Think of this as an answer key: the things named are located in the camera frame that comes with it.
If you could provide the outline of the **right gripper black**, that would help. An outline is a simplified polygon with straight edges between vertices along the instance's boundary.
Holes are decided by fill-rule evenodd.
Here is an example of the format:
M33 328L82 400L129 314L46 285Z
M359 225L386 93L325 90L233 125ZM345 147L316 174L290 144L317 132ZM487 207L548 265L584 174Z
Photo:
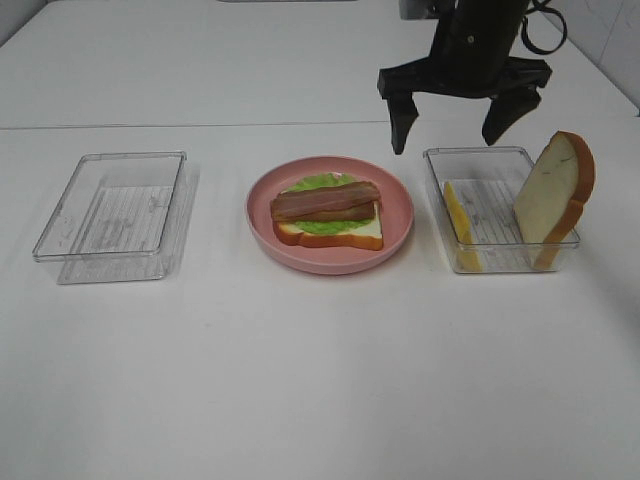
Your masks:
M386 100L391 145L404 152L419 116L413 93L492 99L482 126L488 146L519 119L536 109L551 68L543 60L509 55L519 32L527 1L420 1L438 20L429 55L379 72L378 91Z

